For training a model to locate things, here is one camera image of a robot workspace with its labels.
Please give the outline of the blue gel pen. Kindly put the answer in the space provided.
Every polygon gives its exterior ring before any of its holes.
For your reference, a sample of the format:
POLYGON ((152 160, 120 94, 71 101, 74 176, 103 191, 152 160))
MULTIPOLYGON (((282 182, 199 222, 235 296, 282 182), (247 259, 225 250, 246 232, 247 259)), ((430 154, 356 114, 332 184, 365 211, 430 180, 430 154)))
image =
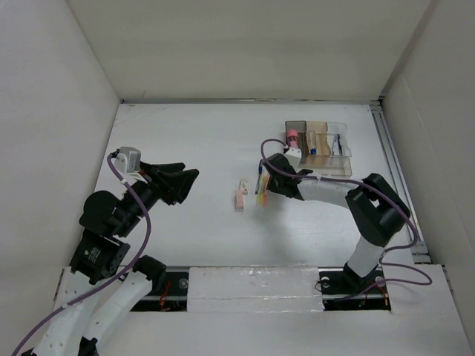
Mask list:
POLYGON ((256 186, 255 186, 255 195, 257 195, 258 192, 259 192, 259 188, 260 188, 260 185, 261 185, 262 173, 263 173, 263 161, 260 161, 259 166, 258 166, 258 178, 257 178, 257 181, 256 181, 256 186))

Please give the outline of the yellow highlighter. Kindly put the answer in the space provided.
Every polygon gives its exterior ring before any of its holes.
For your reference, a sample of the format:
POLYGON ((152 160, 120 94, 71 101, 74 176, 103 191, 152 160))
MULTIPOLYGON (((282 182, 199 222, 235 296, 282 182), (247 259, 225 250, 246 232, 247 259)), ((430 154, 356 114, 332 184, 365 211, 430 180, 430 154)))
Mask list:
POLYGON ((266 205, 268 178, 267 175, 262 175, 259 179, 256 206, 264 207, 266 205))

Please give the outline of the clear glue bottle blue cap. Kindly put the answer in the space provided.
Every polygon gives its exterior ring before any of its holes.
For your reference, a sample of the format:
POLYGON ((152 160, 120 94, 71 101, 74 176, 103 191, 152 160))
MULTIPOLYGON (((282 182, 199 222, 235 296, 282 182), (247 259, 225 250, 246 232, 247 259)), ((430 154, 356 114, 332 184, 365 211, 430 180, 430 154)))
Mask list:
POLYGON ((314 130, 307 131, 307 145, 309 153, 316 156, 318 153, 318 135, 314 130))

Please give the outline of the blue clear highlighter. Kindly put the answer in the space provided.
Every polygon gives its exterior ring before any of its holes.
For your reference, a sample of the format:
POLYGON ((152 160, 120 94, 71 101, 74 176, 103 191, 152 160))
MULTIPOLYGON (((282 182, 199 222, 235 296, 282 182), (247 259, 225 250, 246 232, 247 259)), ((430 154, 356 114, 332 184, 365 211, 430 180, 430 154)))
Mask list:
POLYGON ((335 143, 335 136, 333 137, 333 141, 332 141, 332 155, 338 155, 338 149, 337 149, 336 143, 335 143))

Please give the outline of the black gel pen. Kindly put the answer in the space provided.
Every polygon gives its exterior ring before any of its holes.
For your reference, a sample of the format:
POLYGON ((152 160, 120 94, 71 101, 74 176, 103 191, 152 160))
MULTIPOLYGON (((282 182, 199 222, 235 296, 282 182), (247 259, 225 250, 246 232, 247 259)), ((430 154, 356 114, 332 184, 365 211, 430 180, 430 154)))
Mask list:
POLYGON ((343 148, 342 148, 342 144, 341 144, 341 135, 339 133, 335 136, 335 143, 336 143, 336 147, 338 149, 338 155, 341 156, 343 154, 343 148))

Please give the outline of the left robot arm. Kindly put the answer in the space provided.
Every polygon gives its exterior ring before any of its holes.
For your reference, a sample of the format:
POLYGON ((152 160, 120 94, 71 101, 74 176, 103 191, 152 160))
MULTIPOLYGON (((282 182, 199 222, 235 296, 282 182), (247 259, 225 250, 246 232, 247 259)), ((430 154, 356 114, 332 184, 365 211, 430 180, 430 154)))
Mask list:
POLYGON ((86 199, 79 219, 82 238, 62 273, 54 310, 39 323, 47 330, 36 346, 18 346, 15 355, 99 355, 144 296, 169 290, 166 265, 145 255, 143 246, 123 265, 130 246, 121 239, 145 222, 148 241, 151 208, 159 201, 182 203, 199 171, 183 163, 121 168, 112 158, 108 165, 125 186, 123 197, 97 191, 86 199))

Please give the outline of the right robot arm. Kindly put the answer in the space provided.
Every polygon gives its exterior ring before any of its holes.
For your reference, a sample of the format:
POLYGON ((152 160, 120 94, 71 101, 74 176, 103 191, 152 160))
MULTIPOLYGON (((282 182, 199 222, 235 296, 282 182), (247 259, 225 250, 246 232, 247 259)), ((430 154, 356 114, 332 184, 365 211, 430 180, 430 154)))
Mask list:
POLYGON ((274 154, 263 162, 270 175, 267 189, 300 201, 319 201, 341 206, 350 211, 360 237, 343 271, 320 276, 321 291, 327 295, 355 294, 374 278, 379 259, 399 232, 410 210, 386 179, 372 173, 362 181, 313 177, 312 171, 299 172, 289 157, 274 154))

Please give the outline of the transparent desk organizer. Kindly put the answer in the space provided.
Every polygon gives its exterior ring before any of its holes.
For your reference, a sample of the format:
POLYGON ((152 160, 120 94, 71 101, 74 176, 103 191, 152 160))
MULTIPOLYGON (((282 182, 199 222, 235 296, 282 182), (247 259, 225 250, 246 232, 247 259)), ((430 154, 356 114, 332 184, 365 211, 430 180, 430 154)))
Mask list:
POLYGON ((347 140, 347 125, 342 122, 285 121, 285 133, 289 129, 299 132, 299 146, 302 153, 299 167, 314 170, 319 174, 349 178, 352 176, 350 159, 352 152, 347 140), (307 131, 314 130, 318 135, 318 153, 313 156, 307 145, 307 131), (343 154, 332 155, 333 137, 341 135, 343 154))

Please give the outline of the pink correction tape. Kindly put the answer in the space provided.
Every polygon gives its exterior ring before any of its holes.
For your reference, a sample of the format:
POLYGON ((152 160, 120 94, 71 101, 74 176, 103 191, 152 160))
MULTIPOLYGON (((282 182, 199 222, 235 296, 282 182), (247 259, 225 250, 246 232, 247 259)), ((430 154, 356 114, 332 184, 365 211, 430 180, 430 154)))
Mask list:
POLYGON ((243 211, 244 210, 244 194, 242 190, 236 190, 235 192, 235 210, 243 211))

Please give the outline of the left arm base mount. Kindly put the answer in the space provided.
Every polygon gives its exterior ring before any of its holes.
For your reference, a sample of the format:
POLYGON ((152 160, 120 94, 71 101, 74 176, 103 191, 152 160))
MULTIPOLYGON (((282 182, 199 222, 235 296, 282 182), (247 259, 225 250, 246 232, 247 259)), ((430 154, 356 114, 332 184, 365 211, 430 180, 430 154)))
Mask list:
POLYGON ((132 312, 186 312, 189 290, 189 267, 172 266, 166 270, 166 279, 160 289, 142 297, 132 312))

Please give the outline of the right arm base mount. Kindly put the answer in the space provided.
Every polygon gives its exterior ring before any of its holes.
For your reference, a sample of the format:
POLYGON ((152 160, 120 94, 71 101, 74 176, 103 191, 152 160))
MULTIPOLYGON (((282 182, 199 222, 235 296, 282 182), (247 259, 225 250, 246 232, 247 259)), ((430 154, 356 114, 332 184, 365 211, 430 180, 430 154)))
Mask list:
POLYGON ((351 276, 343 268, 320 268, 314 289, 321 293, 323 310, 335 311, 389 311, 387 287, 374 283, 384 278, 376 267, 367 277, 351 276))

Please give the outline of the aluminium rail right side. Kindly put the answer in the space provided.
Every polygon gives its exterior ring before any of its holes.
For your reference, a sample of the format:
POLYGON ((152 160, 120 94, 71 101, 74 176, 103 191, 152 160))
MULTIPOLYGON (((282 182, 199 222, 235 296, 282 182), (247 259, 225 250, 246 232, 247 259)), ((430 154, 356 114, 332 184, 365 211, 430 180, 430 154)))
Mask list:
POLYGON ((433 262, 430 258, 429 251, 427 249, 422 235, 422 231, 419 226, 419 221, 416 216, 415 208, 410 198, 410 194, 407 189, 407 184, 404 180, 402 167, 400 166, 393 140, 390 137, 389 128, 387 126, 380 101, 371 101, 370 111, 373 116, 373 121, 375 123, 376 130, 379 135, 380 143, 384 152, 385 159, 387 161, 387 165, 389 167, 391 179, 394 183, 394 190, 409 208, 411 214, 411 221, 413 222, 419 234, 419 241, 417 242, 417 244, 415 244, 414 247, 410 249, 414 263, 432 264, 433 262))

